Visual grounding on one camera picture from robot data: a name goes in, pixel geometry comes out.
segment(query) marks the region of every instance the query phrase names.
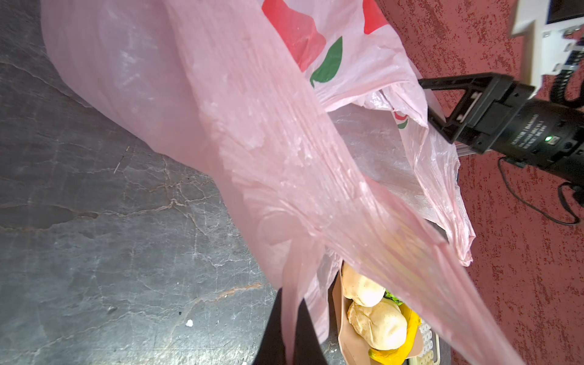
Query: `food container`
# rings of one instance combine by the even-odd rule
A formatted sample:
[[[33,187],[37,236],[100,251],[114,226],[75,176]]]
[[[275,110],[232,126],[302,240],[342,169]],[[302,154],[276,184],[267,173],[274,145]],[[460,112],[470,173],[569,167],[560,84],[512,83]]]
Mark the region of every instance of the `food container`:
[[[343,295],[341,271],[339,271],[336,278],[332,296],[333,305],[335,306],[336,326],[339,331],[340,352],[343,354],[347,365],[379,365],[380,363],[369,357],[369,349],[371,349],[371,346],[355,332],[353,326],[349,323],[347,311],[353,300],[347,299]],[[407,359],[420,355],[423,348],[424,340],[418,329],[413,342],[413,348],[409,352]]]

